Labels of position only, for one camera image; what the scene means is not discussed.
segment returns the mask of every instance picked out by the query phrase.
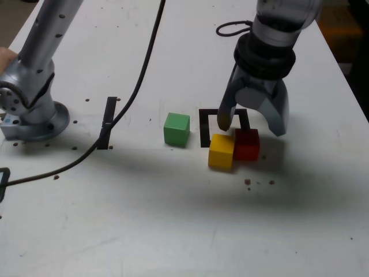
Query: white table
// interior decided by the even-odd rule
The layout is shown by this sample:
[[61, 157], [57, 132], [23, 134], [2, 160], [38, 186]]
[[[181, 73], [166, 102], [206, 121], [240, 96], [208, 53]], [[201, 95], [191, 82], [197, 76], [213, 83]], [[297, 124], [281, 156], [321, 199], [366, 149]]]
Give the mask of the white table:
[[[107, 97], [122, 99], [118, 113], [135, 86], [158, 7], [84, 2], [55, 54], [52, 88], [78, 123], [47, 148], [2, 138], [10, 179], [64, 166], [96, 140]], [[316, 23], [300, 36], [285, 79], [288, 133], [274, 137], [251, 111], [266, 159], [228, 174], [207, 166], [198, 110], [218, 108], [237, 40], [215, 27], [253, 20], [255, 9], [256, 0], [167, 1], [141, 91], [112, 132], [114, 149], [56, 181], [7, 189], [1, 277], [368, 276], [369, 126]], [[164, 145], [168, 112], [191, 116], [187, 149]], [[214, 118], [210, 127], [219, 132]]]

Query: black square outline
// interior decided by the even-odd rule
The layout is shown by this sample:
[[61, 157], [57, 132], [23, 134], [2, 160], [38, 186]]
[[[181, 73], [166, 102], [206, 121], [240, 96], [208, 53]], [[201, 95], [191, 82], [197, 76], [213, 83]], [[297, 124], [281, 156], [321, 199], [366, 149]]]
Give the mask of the black square outline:
[[[199, 109], [199, 125], [200, 125], [200, 142], [201, 148], [209, 148], [210, 147], [210, 129], [209, 129], [209, 115], [217, 115], [218, 109]], [[249, 130], [250, 123], [248, 121], [247, 110], [245, 108], [237, 108], [235, 111], [235, 115], [238, 115], [240, 119], [241, 129]]]

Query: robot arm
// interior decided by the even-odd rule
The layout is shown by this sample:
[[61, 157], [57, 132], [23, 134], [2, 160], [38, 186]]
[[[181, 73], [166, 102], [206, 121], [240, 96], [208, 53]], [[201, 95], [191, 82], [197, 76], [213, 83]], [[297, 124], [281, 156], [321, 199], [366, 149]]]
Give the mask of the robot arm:
[[[67, 108], [51, 98], [52, 56], [83, 0], [45, 0], [18, 57], [0, 75], [1, 129], [7, 140], [40, 141], [60, 134], [69, 123]], [[240, 104], [258, 110], [280, 136], [288, 121], [282, 79], [295, 63], [293, 46], [318, 15], [321, 0], [259, 0], [250, 33], [240, 37], [236, 66], [218, 112], [222, 130], [231, 126]]]
[[52, 101], [52, 56], [83, 0], [45, 0], [13, 62], [0, 75], [1, 129], [7, 140], [39, 141], [60, 134], [69, 123], [67, 108]]
[[282, 79], [295, 63], [297, 38], [320, 9], [321, 0], [258, 0], [251, 31], [236, 46], [235, 69], [217, 116], [220, 129], [229, 129], [240, 104], [259, 111], [276, 136], [286, 133], [288, 95]]

